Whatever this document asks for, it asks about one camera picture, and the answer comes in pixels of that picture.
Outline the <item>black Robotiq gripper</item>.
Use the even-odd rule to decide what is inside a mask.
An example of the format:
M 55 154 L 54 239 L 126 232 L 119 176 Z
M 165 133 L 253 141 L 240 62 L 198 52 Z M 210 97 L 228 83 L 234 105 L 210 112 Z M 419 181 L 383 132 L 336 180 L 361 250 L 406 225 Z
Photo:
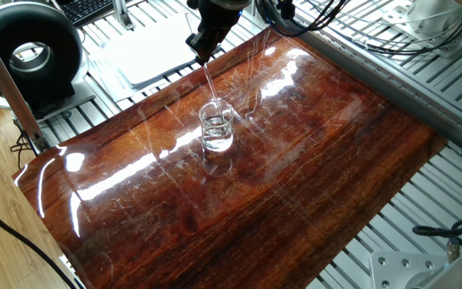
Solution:
M 242 0 L 199 0 L 201 15 L 198 33 L 192 33 L 186 44 L 196 54 L 195 60 L 204 65 L 226 36 L 226 29 L 235 25 L 242 13 Z

